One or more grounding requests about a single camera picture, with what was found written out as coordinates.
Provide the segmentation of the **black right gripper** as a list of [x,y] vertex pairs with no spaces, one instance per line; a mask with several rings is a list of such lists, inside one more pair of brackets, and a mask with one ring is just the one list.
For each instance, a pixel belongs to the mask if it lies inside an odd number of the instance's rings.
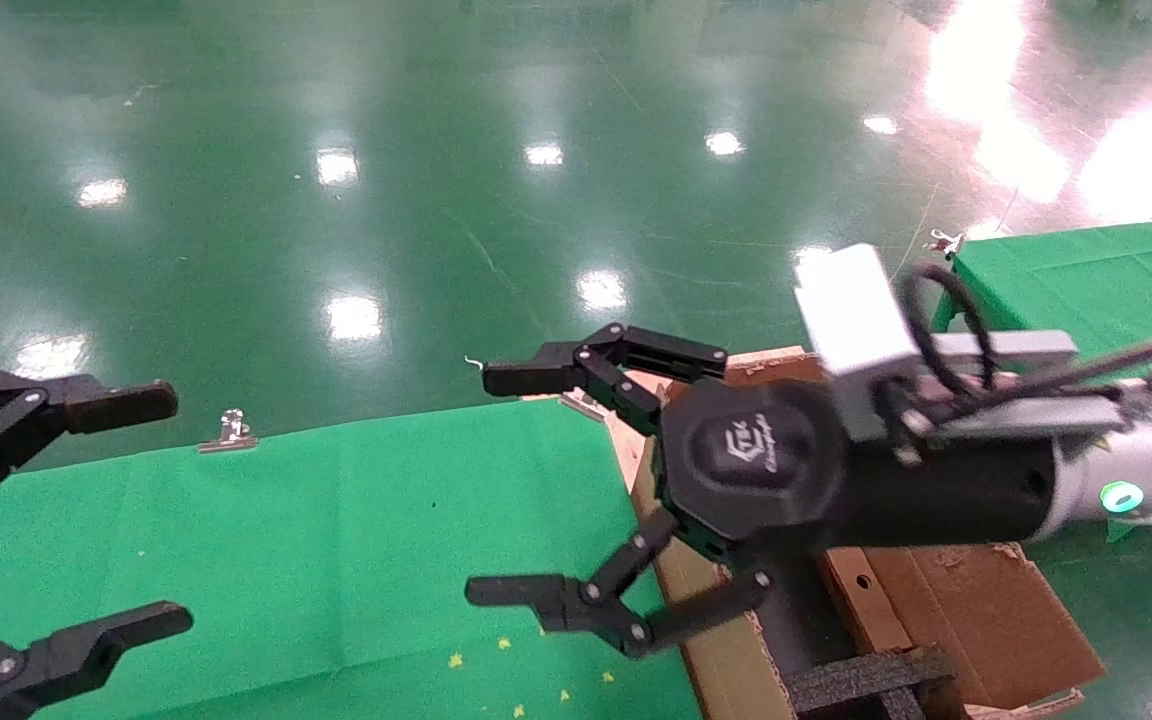
[[[708,559],[838,547],[901,548],[1028,541],[1055,492],[1049,439],[952,439],[902,464],[881,442],[855,442],[820,382],[728,386],[727,351],[621,323],[579,341],[545,342],[522,363],[485,363],[494,397],[582,389],[641,435],[658,435],[666,509],[579,579],[559,574],[470,577],[476,607],[526,607],[544,632],[594,634],[628,659],[677,647],[771,592],[768,568],[647,615],[623,594],[677,535]],[[664,406],[627,370],[691,384]]]

